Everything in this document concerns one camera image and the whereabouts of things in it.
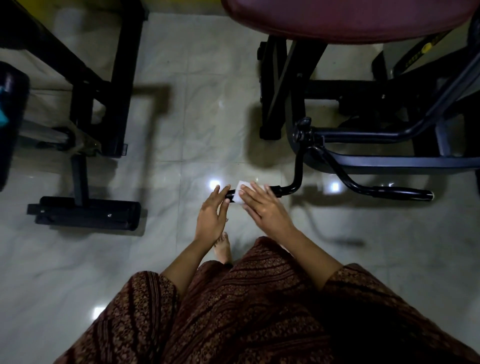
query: gym equipment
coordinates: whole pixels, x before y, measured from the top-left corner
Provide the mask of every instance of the gym equipment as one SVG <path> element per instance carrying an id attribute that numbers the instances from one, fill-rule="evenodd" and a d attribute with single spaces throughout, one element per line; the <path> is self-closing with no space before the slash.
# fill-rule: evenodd
<path id="1" fill-rule="evenodd" d="M 222 4 L 235 21 L 269 35 L 257 50 L 261 61 L 260 137 L 280 139 L 286 123 L 288 141 L 297 154 L 294 181 L 287 187 L 274 186 L 277 196 L 298 190 L 303 163 L 336 174 L 359 194 L 412 201 L 431 201 L 433 192 L 366 187 L 348 174 L 480 170 L 476 110 L 480 92 L 471 87 L 480 75 L 479 0 L 373 0 L 366 9 L 359 9 L 360 4 L 354 0 L 279 0 L 274 6 L 269 0 L 222 0 Z M 466 46 L 412 67 L 470 18 Z M 413 38 L 417 38 L 413 46 L 394 66 L 385 63 L 388 57 L 384 53 L 373 61 L 374 81 L 310 80 L 328 44 Z M 293 40 L 288 54 L 287 39 Z M 350 119 L 336 128 L 313 127 L 305 113 L 306 99 L 336 100 L 340 113 Z M 456 156 L 447 126 L 459 114 L 464 118 L 467 147 L 463 155 Z M 392 144 L 408 140 L 413 142 L 414 155 L 407 157 L 346 155 L 328 149 L 329 143 Z"/>
<path id="2" fill-rule="evenodd" d="M 54 146 L 59 150 L 68 150 L 77 144 L 75 139 L 79 138 L 79 134 L 88 140 L 82 148 L 75 150 L 76 153 L 71 158 L 74 198 L 42 197 L 38 204 L 29 205 L 27 214 L 35 215 L 37 224 L 131 231 L 138 227 L 140 203 L 90 199 L 87 183 L 86 156 L 101 153 L 106 157 L 120 158 L 127 153 L 125 130 L 142 26 L 148 18 L 148 11 L 141 0 L 121 0 L 121 3 L 122 25 L 112 78 L 104 81 L 18 2 L 0 2 L 0 47 L 28 50 L 73 85 L 70 107 L 73 131 L 65 128 L 51 131 L 47 138 L 49 141 L 44 143 L 50 143 L 46 146 Z M 14 85 L 10 87 L 13 92 L 0 95 L 10 121 L 6 127 L 0 127 L 0 159 L 3 160 L 0 163 L 0 185 L 3 186 L 13 146 L 21 132 L 20 124 L 28 95 L 28 77 L 1 63 L 0 82 L 2 81 L 3 85 L 7 82 L 13 82 Z M 105 116 L 98 124 L 92 124 L 94 99 L 106 107 Z"/>

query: teal object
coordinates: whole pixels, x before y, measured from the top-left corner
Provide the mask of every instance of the teal object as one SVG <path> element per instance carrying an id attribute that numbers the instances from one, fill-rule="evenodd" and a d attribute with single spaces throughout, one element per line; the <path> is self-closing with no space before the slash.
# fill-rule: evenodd
<path id="1" fill-rule="evenodd" d="M 0 87 L 0 96 L 3 92 L 3 87 Z M 1 99 L 0 99 L 0 128 L 3 128 L 9 122 L 7 116 L 4 114 L 3 109 L 1 107 Z"/>

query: person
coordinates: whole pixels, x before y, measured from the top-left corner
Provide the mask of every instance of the person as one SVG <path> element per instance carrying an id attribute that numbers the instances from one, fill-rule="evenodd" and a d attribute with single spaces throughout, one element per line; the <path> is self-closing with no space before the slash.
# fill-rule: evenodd
<path id="1" fill-rule="evenodd" d="M 233 265 L 230 186 L 203 203 L 193 242 L 134 274 L 55 363 L 480 363 L 357 264 L 295 228 L 269 186 L 241 187 L 266 237 Z M 199 264 L 214 246 L 219 261 Z"/>

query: marble tile floor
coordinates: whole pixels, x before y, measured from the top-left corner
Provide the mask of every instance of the marble tile floor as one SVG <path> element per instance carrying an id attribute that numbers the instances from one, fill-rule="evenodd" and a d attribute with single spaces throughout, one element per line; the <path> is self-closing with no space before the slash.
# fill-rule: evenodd
<path id="1" fill-rule="evenodd" d="M 108 78 L 118 20 L 60 12 L 54 33 Z M 158 14 L 144 26 L 126 143 L 119 160 L 88 161 L 93 197 L 140 201 L 134 233 L 49 228 L 25 215 L 44 195 L 71 194 L 67 156 L 22 140 L 0 194 L 0 362 L 51 363 L 90 325 L 128 277 L 162 271 L 191 241 L 201 202 L 219 183 L 293 177 L 286 138 L 258 138 L 256 48 L 265 35 L 227 17 Z M 327 48 L 314 76 L 370 79 L 378 46 Z M 34 80 L 27 115 L 68 118 L 69 86 L 21 52 L 0 52 Z M 318 124 L 341 117 L 310 103 Z M 96 115 L 102 109 L 97 105 Z M 375 200 L 345 191 L 336 176 L 305 168 L 300 191 L 283 199 L 295 224 L 343 263 L 357 262 L 441 328 L 480 351 L 480 197 L 473 173 L 356 176 L 364 183 L 433 188 L 430 204 Z M 232 205 L 226 230 L 239 258 L 262 233 Z M 213 259 L 210 252 L 206 260 Z"/>

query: seat cushion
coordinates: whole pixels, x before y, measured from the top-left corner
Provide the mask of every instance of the seat cushion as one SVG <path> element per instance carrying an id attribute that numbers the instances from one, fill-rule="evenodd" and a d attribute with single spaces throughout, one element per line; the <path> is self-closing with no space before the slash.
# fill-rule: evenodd
<path id="1" fill-rule="evenodd" d="M 325 43 L 385 43 L 458 27 L 480 0 L 222 0 L 230 17 L 255 30 Z"/>

